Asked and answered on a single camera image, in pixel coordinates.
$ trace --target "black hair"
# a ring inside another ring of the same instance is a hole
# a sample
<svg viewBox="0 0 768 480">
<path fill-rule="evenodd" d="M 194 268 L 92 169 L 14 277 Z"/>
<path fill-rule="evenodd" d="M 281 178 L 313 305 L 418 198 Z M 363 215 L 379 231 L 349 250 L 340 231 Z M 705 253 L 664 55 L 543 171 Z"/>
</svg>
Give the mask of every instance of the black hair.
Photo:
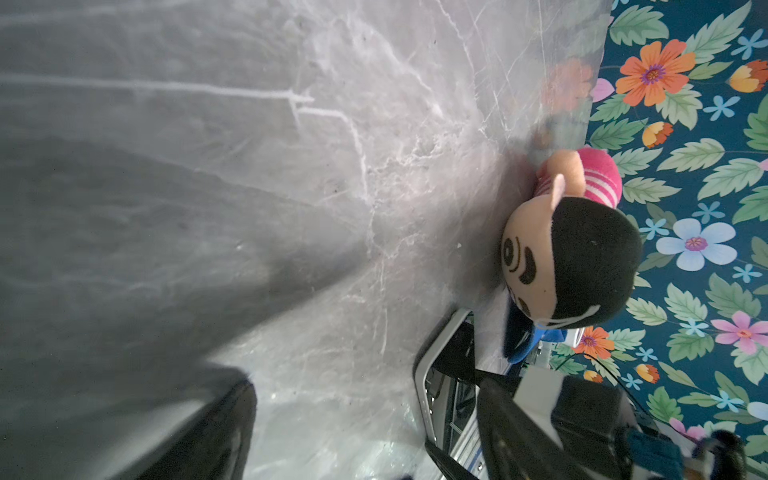
<svg viewBox="0 0 768 480">
<path fill-rule="evenodd" d="M 627 303 L 642 255 L 640 233 L 618 210 L 581 197 L 564 197 L 552 215 L 557 304 L 553 320 L 591 316 L 563 325 L 579 328 L 609 320 Z"/>
</svg>

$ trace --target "floral wallpaper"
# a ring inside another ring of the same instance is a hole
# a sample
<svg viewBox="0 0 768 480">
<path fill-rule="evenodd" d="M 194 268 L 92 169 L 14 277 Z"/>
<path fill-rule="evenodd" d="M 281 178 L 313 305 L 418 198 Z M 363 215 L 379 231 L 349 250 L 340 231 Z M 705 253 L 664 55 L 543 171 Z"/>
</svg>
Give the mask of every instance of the floral wallpaper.
<svg viewBox="0 0 768 480">
<path fill-rule="evenodd" d="M 694 440 L 735 432 L 768 478 L 768 33 L 752 2 L 613 7 L 588 143 L 644 260 L 626 310 L 551 364 L 618 379 Z"/>
</svg>

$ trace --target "yellow flower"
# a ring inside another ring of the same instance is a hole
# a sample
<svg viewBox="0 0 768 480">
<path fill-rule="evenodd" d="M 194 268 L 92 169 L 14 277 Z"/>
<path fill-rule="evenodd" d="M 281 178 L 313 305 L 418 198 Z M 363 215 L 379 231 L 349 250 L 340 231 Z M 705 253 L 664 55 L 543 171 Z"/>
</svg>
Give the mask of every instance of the yellow flower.
<svg viewBox="0 0 768 480">
<path fill-rule="evenodd" d="M 656 383 L 659 381 L 659 378 L 661 378 L 659 376 L 659 370 L 655 366 L 646 363 L 641 363 L 634 367 L 634 371 L 637 372 L 643 380 L 649 383 Z"/>
<path fill-rule="evenodd" d="M 597 372 L 593 372 L 592 370 L 587 370 L 586 372 L 584 372 L 584 379 L 589 380 L 590 382 L 595 382 L 595 383 L 603 382 L 603 377 L 598 375 Z"/>
<path fill-rule="evenodd" d="M 653 148 L 667 141 L 667 137 L 672 134 L 672 124 L 658 121 L 645 127 L 643 132 L 643 145 L 647 148 Z"/>
<path fill-rule="evenodd" d="M 735 91 L 750 94 L 763 89 L 768 80 L 768 61 L 755 60 L 741 65 L 726 81 Z"/>
</svg>

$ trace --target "plush doll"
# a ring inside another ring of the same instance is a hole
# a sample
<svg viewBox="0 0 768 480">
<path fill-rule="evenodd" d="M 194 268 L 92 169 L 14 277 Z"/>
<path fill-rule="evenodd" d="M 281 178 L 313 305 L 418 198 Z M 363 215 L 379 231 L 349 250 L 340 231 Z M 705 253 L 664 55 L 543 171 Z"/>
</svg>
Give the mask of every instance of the plush doll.
<svg viewBox="0 0 768 480">
<path fill-rule="evenodd" d="M 558 151 L 537 177 L 534 198 L 512 213 L 502 237 L 514 303 L 507 356 L 516 323 L 532 334 L 531 323 L 572 329 L 610 319 L 632 293 L 641 258 L 640 234 L 616 210 L 621 176 L 608 154 L 589 147 Z"/>
</svg>

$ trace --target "green leaf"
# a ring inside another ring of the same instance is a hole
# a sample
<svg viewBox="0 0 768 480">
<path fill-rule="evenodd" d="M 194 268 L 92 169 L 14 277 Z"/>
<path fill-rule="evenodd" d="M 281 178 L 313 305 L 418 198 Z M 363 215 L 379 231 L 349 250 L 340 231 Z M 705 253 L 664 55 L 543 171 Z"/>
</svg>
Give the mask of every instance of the green leaf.
<svg viewBox="0 0 768 480">
<path fill-rule="evenodd" d="M 709 25 L 701 27 L 698 33 L 691 35 L 686 40 L 687 47 L 684 53 L 695 53 L 696 63 L 712 61 L 715 58 L 715 54 L 727 50 L 730 47 L 728 42 L 741 33 L 743 30 L 741 22 L 750 13 L 751 8 L 752 2 L 747 2 L 743 7 L 727 17 L 723 18 L 721 14 Z"/>
<path fill-rule="evenodd" d="M 752 237 L 752 261 L 768 268 L 768 243 L 758 237 Z"/>
<path fill-rule="evenodd" d="M 662 218 L 667 221 L 664 224 L 664 228 L 672 228 L 672 226 L 677 222 L 677 217 L 675 217 L 672 212 L 665 212 L 656 204 L 645 204 L 645 208 L 648 210 L 648 214 L 654 223 L 661 220 Z"/>
<path fill-rule="evenodd" d="M 613 373 L 616 378 L 619 378 L 619 366 L 616 365 L 616 362 L 611 357 L 608 357 L 605 360 L 600 359 L 600 362 L 605 365 L 605 367 L 600 365 L 600 363 L 595 362 L 594 360 L 591 361 L 595 372 L 599 373 L 604 379 L 606 379 L 608 382 L 611 382 L 613 385 L 618 385 L 616 380 L 614 380 L 614 377 L 611 376 L 611 373 Z"/>
<path fill-rule="evenodd" d="M 714 63 L 705 63 L 694 68 L 688 74 L 688 78 L 691 80 L 707 80 L 715 75 L 719 74 L 726 68 L 730 67 L 732 61 L 716 61 Z"/>
<path fill-rule="evenodd" d="M 768 463 L 758 462 L 754 458 L 747 457 L 746 466 L 749 472 L 754 473 L 760 478 L 768 478 Z"/>
<path fill-rule="evenodd" d="M 667 296 L 664 297 L 667 308 L 680 320 L 694 319 L 698 322 L 707 320 L 707 306 L 702 305 L 701 300 L 691 292 L 683 292 L 675 285 L 667 285 Z"/>
<path fill-rule="evenodd" d="M 709 168 L 725 154 L 725 147 L 714 138 L 686 142 L 685 147 L 672 150 L 672 155 L 661 162 L 656 170 L 672 170 L 677 173 Z"/>
<path fill-rule="evenodd" d="M 638 131 L 643 130 L 647 123 L 645 120 L 629 121 L 628 118 L 619 122 L 601 125 L 589 137 L 589 143 L 595 148 L 618 150 L 621 145 L 628 144 L 634 139 Z"/>
<path fill-rule="evenodd" d="M 740 386 L 736 386 L 730 381 L 723 373 L 715 372 L 715 381 L 717 385 L 732 399 L 742 399 L 744 405 L 750 403 L 750 397 L 746 394 L 746 390 Z"/>
<path fill-rule="evenodd" d="M 703 108 L 699 100 L 701 94 L 691 90 L 693 87 L 692 84 L 687 84 L 676 94 L 665 91 L 667 97 L 660 104 L 656 104 L 656 111 L 661 112 L 661 116 L 671 124 L 679 121 L 688 127 L 688 130 L 693 130 L 699 121 L 699 110 Z"/>
<path fill-rule="evenodd" d="M 666 183 L 664 180 L 656 180 L 655 178 L 635 177 L 624 183 L 624 199 L 630 203 L 645 204 L 646 202 L 658 202 L 662 198 L 675 195 L 680 191 L 679 188 L 670 187 Z"/>
<path fill-rule="evenodd" d="M 667 321 L 667 312 L 663 308 L 641 298 L 627 300 L 627 311 L 648 326 L 661 325 Z"/>
<path fill-rule="evenodd" d="M 741 349 L 734 349 L 731 356 L 735 356 L 733 364 L 741 369 L 744 376 L 755 385 L 760 384 L 760 380 L 768 373 L 768 348 L 758 345 L 757 352 L 754 355 L 747 355 Z"/>
<path fill-rule="evenodd" d="M 760 421 L 760 419 L 751 416 L 746 410 L 739 410 L 738 412 L 720 412 L 715 415 L 715 419 L 739 422 L 743 425 L 752 425 L 753 423 L 758 423 Z"/>
<path fill-rule="evenodd" d="M 643 263 L 637 266 L 637 271 L 644 272 L 652 268 L 661 268 L 666 266 L 673 258 L 674 255 L 665 255 L 658 252 L 649 253 L 645 260 L 643 260 Z"/>
<path fill-rule="evenodd" d="M 707 435 L 712 435 L 712 432 L 716 432 L 717 430 L 727 430 L 728 432 L 735 433 L 736 427 L 738 425 L 739 425 L 739 422 L 712 423 L 709 420 L 707 420 L 704 423 L 704 431 L 707 432 Z"/>
<path fill-rule="evenodd" d="M 614 20 L 608 33 L 616 45 L 632 43 L 645 45 L 649 38 L 669 38 L 669 28 L 660 20 L 661 12 L 653 12 L 652 6 L 638 8 L 633 5 Z"/>
<path fill-rule="evenodd" d="M 715 341 L 711 335 L 698 336 L 687 335 L 685 333 L 674 333 L 671 340 L 667 342 L 670 347 L 670 362 L 688 358 L 696 359 L 699 356 L 705 356 L 715 347 Z"/>
<path fill-rule="evenodd" d="M 635 228 L 635 230 L 638 230 L 637 234 L 640 235 L 640 242 L 645 243 L 645 235 L 640 233 L 640 226 L 637 225 L 637 220 L 635 219 L 634 215 L 627 215 L 626 213 L 622 212 L 621 210 L 616 209 L 616 211 L 622 215 L 624 215 L 624 218 L 626 218 L 629 223 L 632 223 L 632 227 Z"/>
<path fill-rule="evenodd" d="M 676 370 L 672 365 L 667 365 L 664 362 L 659 362 L 659 365 L 661 366 L 661 369 L 667 373 L 667 376 L 670 380 L 677 383 L 682 383 L 683 385 L 692 386 L 694 388 L 696 387 L 696 384 L 693 380 L 690 379 L 687 373 L 685 373 L 683 370 Z M 678 402 L 685 403 L 681 399 L 678 399 Z"/>
<path fill-rule="evenodd" d="M 624 103 L 627 94 L 614 94 L 598 105 L 598 109 L 589 117 L 590 121 L 612 121 L 629 111 L 629 105 Z"/>
<path fill-rule="evenodd" d="M 613 330 L 608 332 L 608 339 L 613 340 L 614 348 L 620 352 L 634 350 L 634 347 L 642 345 L 645 330 Z"/>
<path fill-rule="evenodd" d="M 557 369 L 559 372 L 563 372 L 565 375 L 576 375 L 579 372 L 583 372 L 587 367 L 579 362 L 569 359 L 567 356 L 553 355 L 549 360 L 549 365 L 552 369 Z"/>
<path fill-rule="evenodd" d="M 626 175 L 635 175 L 638 171 L 645 170 L 648 168 L 648 164 L 661 154 L 662 150 L 662 148 L 645 150 L 640 147 L 615 154 L 614 162 L 619 168 L 619 175 L 624 178 Z"/>
<path fill-rule="evenodd" d="M 719 194 L 725 197 L 731 192 L 752 187 L 763 177 L 760 164 L 749 158 L 734 158 L 728 165 L 715 167 L 713 174 L 704 178 L 704 186 L 699 190 L 699 200 Z"/>
<path fill-rule="evenodd" d="M 746 437 L 744 453 L 748 457 L 754 457 L 763 452 L 768 452 L 768 435 L 750 435 Z"/>
<path fill-rule="evenodd" d="M 751 128 L 745 128 L 744 134 L 751 138 L 746 144 L 755 150 L 768 150 L 768 95 L 760 101 L 757 113 L 746 118 Z"/>
<path fill-rule="evenodd" d="M 648 280 L 644 279 L 642 276 L 640 276 L 639 273 L 634 274 L 634 283 L 633 286 L 646 286 L 650 288 L 650 283 L 648 283 Z"/>
<path fill-rule="evenodd" d="M 562 356 L 569 356 L 574 354 L 574 350 L 570 346 L 565 345 L 565 343 L 556 344 L 554 352 Z"/>
<path fill-rule="evenodd" d="M 751 220 L 754 217 L 760 217 L 760 221 L 768 220 L 768 185 L 765 187 L 755 187 L 752 189 L 754 194 L 747 195 L 739 200 L 741 207 L 733 214 L 733 223 Z"/>
<path fill-rule="evenodd" d="M 627 220 L 629 220 L 629 223 L 632 223 L 632 226 L 633 226 L 633 227 L 635 227 L 635 228 L 636 228 L 636 229 L 638 229 L 638 230 L 640 229 L 640 226 L 639 226 L 639 225 L 637 225 L 637 219 L 634 217 L 634 215 L 632 215 L 632 214 L 626 214 L 626 213 L 624 213 L 624 212 L 622 212 L 621 210 L 618 210 L 618 209 L 617 209 L 617 212 L 618 212 L 618 213 L 620 213 L 620 214 L 622 214 L 622 215 L 624 215 L 624 218 L 626 218 Z"/>
<path fill-rule="evenodd" d="M 662 422 L 669 422 L 670 419 L 683 420 L 677 400 L 671 399 L 663 386 L 657 388 L 653 395 L 648 396 L 647 404 L 651 415 Z"/>
<path fill-rule="evenodd" d="M 749 290 L 743 290 L 737 282 L 729 285 L 716 273 L 710 276 L 710 289 L 706 294 L 711 300 L 709 304 L 716 308 L 720 315 L 730 318 L 738 311 L 745 312 L 752 318 L 760 315 L 760 301 L 753 299 Z"/>
<path fill-rule="evenodd" d="M 686 395 L 677 399 L 678 402 L 683 405 L 698 405 L 699 407 L 711 407 L 719 403 L 717 400 L 712 399 L 706 393 L 691 392 L 690 395 Z"/>
<path fill-rule="evenodd" d="M 634 362 L 637 360 L 636 356 L 632 356 L 629 353 L 624 353 L 620 351 L 611 352 L 611 358 L 614 360 L 619 360 L 620 362 Z"/>
</svg>

